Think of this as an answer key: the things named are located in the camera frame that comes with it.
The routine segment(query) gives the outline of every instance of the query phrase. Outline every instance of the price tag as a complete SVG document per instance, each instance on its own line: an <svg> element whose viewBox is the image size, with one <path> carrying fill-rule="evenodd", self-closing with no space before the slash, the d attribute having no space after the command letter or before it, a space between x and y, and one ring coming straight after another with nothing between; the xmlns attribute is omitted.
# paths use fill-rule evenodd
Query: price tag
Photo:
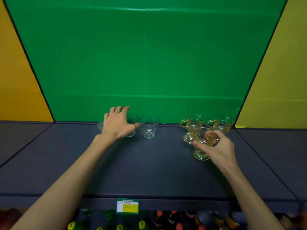
<svg viewBox="0 0 307 230"><path fill-rule="evenodd" d="M116 213L117 214L131 214L138 215L139 199L122 199L116 200Z"/></svg>

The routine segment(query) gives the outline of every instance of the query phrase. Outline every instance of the person's right hand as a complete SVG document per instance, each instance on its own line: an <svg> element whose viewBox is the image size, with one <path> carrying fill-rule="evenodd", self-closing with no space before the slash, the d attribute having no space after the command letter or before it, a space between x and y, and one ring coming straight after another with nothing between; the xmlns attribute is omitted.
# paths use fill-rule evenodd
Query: person's right hand
<svg viewBox="0 0 307 230"><path fill-rule="evenodd" d="M221 170L223 174L238 168L234 145L222 132L214 131L219 137L219 142L215 147L209 147L197 141L193 145L207 153L212 162Z"/></svg>

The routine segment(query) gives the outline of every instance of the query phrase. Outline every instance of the footed glass mug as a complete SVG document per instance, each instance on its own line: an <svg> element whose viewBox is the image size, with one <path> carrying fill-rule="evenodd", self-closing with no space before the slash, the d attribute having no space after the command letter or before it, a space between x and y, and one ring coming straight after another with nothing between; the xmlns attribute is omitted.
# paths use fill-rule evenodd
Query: footed glass mug
<svg viewBox="0 0 307 230"><path fill-rule="evenodd" d="M212 129L207 128L207 127L202 127L198 132L195 133L193 139L195 141L198 141L200 143L203 143L207 146L212 147L213 141L217 140L217 135ZM209 156L207 155L207 153L198 149L195 146L194 148L195 150L193 152L193 155L197 160L206 161L209 159Z"/></svg>
<svg viewBox="0 0 307 230"><path fill-rule="evenodd" d="M193 135L201 129L204 121L204 118L197 114L189 114L187 119L182 120L179 125L188 131L188 133L183 137L183 140L192 144Z"/></svg>
<svg viewBox="0 0 307 230"><path fill-rule="evenodd" d="M226 135L234 123L231 118L225 115L218 115L215 117L215 120L209 120L207 126L213 130L221 131Z"/></svg>

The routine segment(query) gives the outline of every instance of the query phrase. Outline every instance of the forearm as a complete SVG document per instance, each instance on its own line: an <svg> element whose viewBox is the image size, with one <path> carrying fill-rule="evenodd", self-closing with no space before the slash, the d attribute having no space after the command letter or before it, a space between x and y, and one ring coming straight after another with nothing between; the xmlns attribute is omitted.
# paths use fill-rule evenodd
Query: forearm
<svg viewBox="0 0 307 230"><path fill-rule="evenodd" d="M98 135L71 167L13 226L17 229L65 229L104 151L113 138Z"/></svg>
<svg viewBox="0 0 307 230"><path fill-rule="evenodd" d="M228 179L237 197L240 207L248 222L249 229L284 230L282 225L259 197L239 168L236 168L235 171L225 173L225 177Z"/></svg>

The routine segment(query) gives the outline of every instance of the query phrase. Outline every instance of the human hand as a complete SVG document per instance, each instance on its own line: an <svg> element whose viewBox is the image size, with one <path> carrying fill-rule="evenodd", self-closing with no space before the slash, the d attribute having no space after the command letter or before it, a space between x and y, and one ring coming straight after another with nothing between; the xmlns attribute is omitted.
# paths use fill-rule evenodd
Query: human hand
<svg viewBox="0 0 307 230"><path fill-rule="evenodd" d="M209 147L197 141L193 145L208 154L212 162L225 173L238 169L234 144L222 132L214 131L219 137L219 142L215 147Z"/></svg>
<svg viewBox="0 0 307 230"><path fill-rule="evenodd" d="M127 123L127 112L130 106L111 107L109 113L105 113L102 134L113 136L116 139L123 138L140 127L139 123Z"/></svg>

